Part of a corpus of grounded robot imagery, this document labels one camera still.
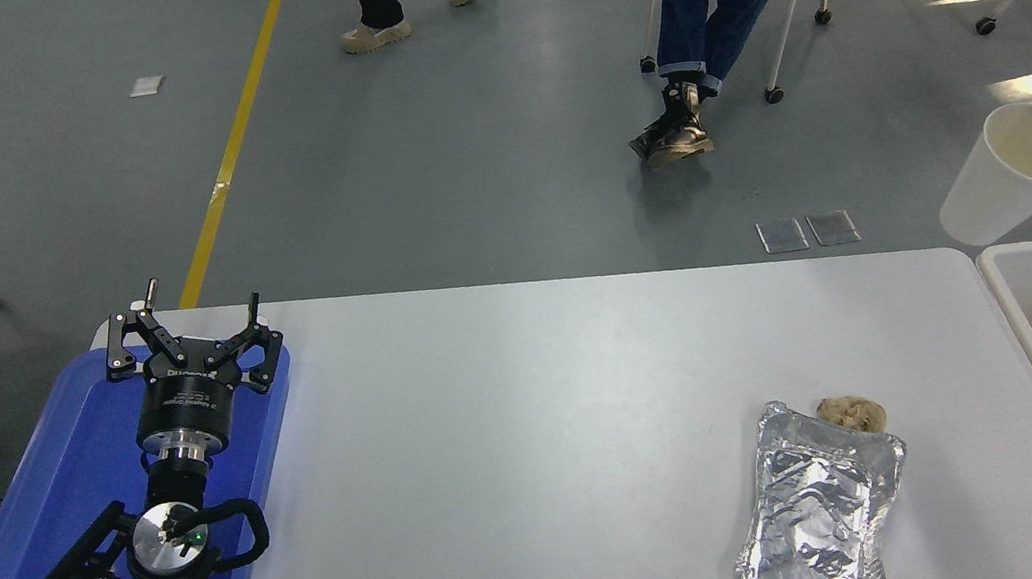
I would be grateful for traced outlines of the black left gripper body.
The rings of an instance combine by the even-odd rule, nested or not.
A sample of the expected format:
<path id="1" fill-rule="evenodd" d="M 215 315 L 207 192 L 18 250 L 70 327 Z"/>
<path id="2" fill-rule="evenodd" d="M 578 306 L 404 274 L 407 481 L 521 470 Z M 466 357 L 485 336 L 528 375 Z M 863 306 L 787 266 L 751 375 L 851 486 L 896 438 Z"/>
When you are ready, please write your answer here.
<path id="1" fill-rule="evenodd" d="M 174 366 L 167 353 L 154 352 L 143 365 L 146 392 L 138 422 L 140 448 L 159 450 L 163 437 L 194 431 L 209 441 L 228 439 L 231 431 L 233 389 L 204 369 L 221 343 L 213 337 L 182 339 L 186 364 Z"/>

